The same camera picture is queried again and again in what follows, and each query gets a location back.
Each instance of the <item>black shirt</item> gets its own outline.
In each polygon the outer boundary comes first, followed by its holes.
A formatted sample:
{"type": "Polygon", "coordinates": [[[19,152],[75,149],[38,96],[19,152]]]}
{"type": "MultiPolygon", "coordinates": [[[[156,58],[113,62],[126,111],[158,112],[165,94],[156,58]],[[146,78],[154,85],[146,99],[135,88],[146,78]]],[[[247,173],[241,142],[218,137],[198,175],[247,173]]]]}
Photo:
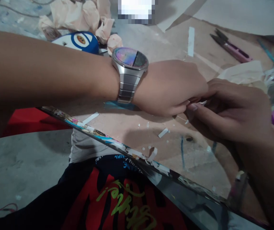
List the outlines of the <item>black shirt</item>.
{"type": "Polygon", "coordinates": [[[123,155],[70,164],[0,229],[198,229],[123,155]]]}

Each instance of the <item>person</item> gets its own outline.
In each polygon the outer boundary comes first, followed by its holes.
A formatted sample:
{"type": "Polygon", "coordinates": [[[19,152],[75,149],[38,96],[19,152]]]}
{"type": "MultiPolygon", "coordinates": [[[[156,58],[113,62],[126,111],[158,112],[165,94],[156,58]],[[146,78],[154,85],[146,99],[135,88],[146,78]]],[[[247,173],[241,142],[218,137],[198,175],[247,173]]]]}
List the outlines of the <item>person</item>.
{"type": "MultiPolygon", "coordinates": [[[[194,95],[207,100],[206,106],[187,104],[191,97],[188,73],[201,76],[192,63],[150,64],[133,103],[159,116],[186,111],[189,121],[207,138],[234,144],[274,226],[274,130],[267,96],[256,88],[214,79],[194,95]]],[[[16,108],[78,98],[116,100],[118,85],[109,58],[0,32],[0,136],[16,108]]],[[[71,163],[58,184],[25,208],[0,218],[0,229],[198,229],[138,165],[91,144],[85,144],[89,148],[82,159],[74,150],[83,140],[76,137],[75,141],[71,163]]]]}

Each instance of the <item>cable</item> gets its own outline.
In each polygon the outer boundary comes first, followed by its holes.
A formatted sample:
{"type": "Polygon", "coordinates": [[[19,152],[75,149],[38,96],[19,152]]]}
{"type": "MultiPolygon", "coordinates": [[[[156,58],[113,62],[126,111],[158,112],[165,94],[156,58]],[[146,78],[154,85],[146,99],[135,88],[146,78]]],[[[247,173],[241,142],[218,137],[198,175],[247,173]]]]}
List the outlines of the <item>cable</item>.
{"type": "Polygon", "coordinates": [[[10,212],[15,212],[18,211],[18,205],[16,203],[10,203],[8,205],[5,205],[4,207],[0,208],[0,211],[10,211],[10,212]],[[11,209],[11,208],[6,208],[9,205],[14,205],[16,209],[11,209]]]}
{"type": "Polygon", "coordinates": [[[12,11],[14,11],[15,13],[21,14],[21,15],[23,15],[23,16],[27,16],[27,17],[31,17],[31,18],[39,18],[39,17],[40,17],[39,15],[31,15],[31,14],[25,14],[25,13],[19,12],[19,11],[15,10],[15,9],[13,9],[13,8],[11,8],[11,7],[9,7],[9,6],[3,5],[3,4],[0,4],[0,6],[5,7],[5,8],[7,8],[7,9],[9,9],[9,10],[12,10],[12,11]]]}
{"type": "MultiPolygon", "coordinates": [[[[47,3],[39,3],[39,2],[36,2],[34,0],[30,0],[30,1],[33,2],[33,3],[35,3],[35,4],[37,4],[37,5],[49,5],[49,4],[51,4],[55,0],[51,0],[51,1],[47,2],[47,3]]],[[[14,11],[17,14],[21,14],[23,16],[27,16],[27,17],[31,17],[31,18],[39,18],[40,17],[39,15],[31,15],[31,14],[26,14],[26,13],[19,12],[19,11],[15,10],[15,9],[11,8],[10,6],[6,6],[6,5],[3,5],[3,4],[0,4],[0,6],[5,7],[7,9],[9,9],[11,11],[14,11]]]]}
{"type": "Polygon", "coordinates": [[[51,1],[47,2],[47,3],[39,3],[39,2],[36,2],[34,0],[30,0],[30,1],[33,2],[33,3],[35,3],[35,4],[38,4],[38,5],[49,5],[49,4],[51,4],[55,0],[51,0],[51,1]]]}

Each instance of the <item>forearm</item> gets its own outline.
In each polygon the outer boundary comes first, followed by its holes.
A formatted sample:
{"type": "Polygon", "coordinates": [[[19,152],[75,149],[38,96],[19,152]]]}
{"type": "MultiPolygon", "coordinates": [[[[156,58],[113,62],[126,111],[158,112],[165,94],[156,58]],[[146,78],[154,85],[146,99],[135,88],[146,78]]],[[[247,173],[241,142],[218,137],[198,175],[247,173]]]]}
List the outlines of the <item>forearm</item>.
{"type": "Polygon", "coordinates": [[[262,144],[237,144],[240,158],[252,176],[274,224],[274,132],[262,144]]]}
{"type": "Polygon", "coordinates": [[[116,100],[111,59],[0,32],[0,108],[52,105],[82,97],[116,100]]]}

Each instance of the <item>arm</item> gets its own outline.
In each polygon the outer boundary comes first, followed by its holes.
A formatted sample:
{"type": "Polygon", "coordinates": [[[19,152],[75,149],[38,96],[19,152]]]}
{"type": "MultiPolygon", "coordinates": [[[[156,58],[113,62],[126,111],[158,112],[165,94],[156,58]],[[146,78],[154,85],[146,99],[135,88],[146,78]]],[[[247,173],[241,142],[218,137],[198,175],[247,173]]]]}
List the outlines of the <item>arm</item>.
{"type": "Polygon", "coordinates": [[[0,32],[0,109],[81,97],[116,100],[119,77],[108,57],[0,32]]]}
{"type": "Polygon", "coordinates": [[[274,226],[274,131],[262,144],[236,144],[243,164],[254,180],[274,226]]]}
{"type": "Polygon", "coordinates": [[[188,105],[189,120],[209,139],[235,146],[274,226],[274,130],[270,101],[253,87],[220,79],[208,84],[209,91],[203,99],[209,103],[188,105]]]}
{"type": "MultiPolygon", "coordinates": [[[[152,115],[171,116],[207,89],[195,64],[156,62],[149,65],[132,102],[152,115]]],[[[118,91],[111,58],[0,32],[0,136],[15,109],[78,98],[117,100],[118,91]]]]}

